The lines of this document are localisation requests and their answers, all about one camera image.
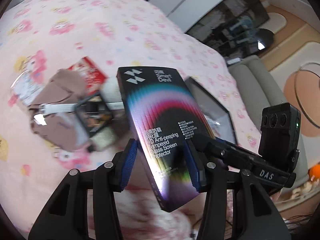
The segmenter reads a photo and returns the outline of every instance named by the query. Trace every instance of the screen protector box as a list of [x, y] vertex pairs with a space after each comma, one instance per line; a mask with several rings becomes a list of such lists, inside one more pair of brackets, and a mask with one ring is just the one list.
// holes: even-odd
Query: screen protector box
[[178, 71], [120, 67], [117, 79], [141, 159], [161, 208], [171, 212], [198, 195], [182, 145], [194, 134], [213, 133]]

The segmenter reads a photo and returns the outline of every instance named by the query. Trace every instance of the rainbow gradient print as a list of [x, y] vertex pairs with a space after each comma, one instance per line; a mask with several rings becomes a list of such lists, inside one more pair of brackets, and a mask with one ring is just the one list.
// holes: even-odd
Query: rainbow gradient print
[[203, 127], [197, 127], [201, 128], [199, 130], [206, 130], [208, 134], [212, 134], [200, 107], [188, 89], [171, 83], [141, 86], [129, 93], [126, 103], [162, 198], [173, 206], [179, 206], [197, 196], [198, 193], [191, 184], [184, 159], [181, 157], [181, 150], [180, 160], [178, 160], [179, 168], [175, 167], [174, 163], [177, 163], [175, 157], [177, 156], [174, 154], [179, 151], [179, 147], [171, 149], [171, 153], [168, 155], [155, 158], [154, 152], [151, 150], [151, 143], [145, 136], [146, 131], [160, 127], [161, 132], [158, 133], [160, 137], [178, 134], [178, 137], [169, 141], [170, 144], [177, 143], [181, 146], [185, 135], [181, 131], [179, 123], [186, 119], [185, 116], [188, 116], [188, 121], [196, 121], [197, 126], [200, 123]]

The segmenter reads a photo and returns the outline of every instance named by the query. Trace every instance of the smart devil logo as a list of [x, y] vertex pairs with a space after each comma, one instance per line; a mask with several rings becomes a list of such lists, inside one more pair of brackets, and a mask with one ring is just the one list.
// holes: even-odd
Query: smart devil logo
[[133, 83], [133, 84], [138, 84], [138, 81], [139, 82], [142, 82], [142, 81], [145, 81], [144, 78], [140, 78], [140, 77], [137, 77], [136, 75], [139, 75], [141, 74], [142, 71], [139, 71], [139, 70], [136, 70], [136, 69], [132, 69], [131, 71], [126, 71], [125, 74], [127, 75], [130, 75], [130, 76], [133, 76], [134, 78], [129, 78], [128, 80], [126, 80], [127, 82], [130, 82], [130, 83]]

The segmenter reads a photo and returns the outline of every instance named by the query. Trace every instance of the bed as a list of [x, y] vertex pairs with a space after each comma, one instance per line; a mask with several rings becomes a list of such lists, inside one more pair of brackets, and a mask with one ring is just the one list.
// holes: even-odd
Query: bed
[[[0, 203], [24, 237], [70, 169], [97, 168], [131, 137], [127, 131], [103, 152], [69, 153], [31, 132], [28, 115], [10, 93], [14, 80], [28, 69], [35, 82], [46, 84], [85, 56], [110, 79], [120, 66], [144, 65], [192, 76], [228, 109], [238, 144], [257, 153], [260, 133], [223, 57], [183, 34], [157, 7], [144, 0], [25, 0], [0, 19]], [[192, 224], [186, 215], [201, 217], [205, 196], [166, 213], [139, 162], [132, 177], [116, 195], [125, 239], [188, 239]], [[92, 217], [88, 222], [92, 229]]]

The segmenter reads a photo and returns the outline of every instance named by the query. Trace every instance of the red package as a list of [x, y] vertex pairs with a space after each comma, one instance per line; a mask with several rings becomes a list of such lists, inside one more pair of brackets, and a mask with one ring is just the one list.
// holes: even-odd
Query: red package
[[98, 91], [108, 78], [89, 57], [84, 57], [68, 69], [78, 71], [87, 83], [88, 95]]

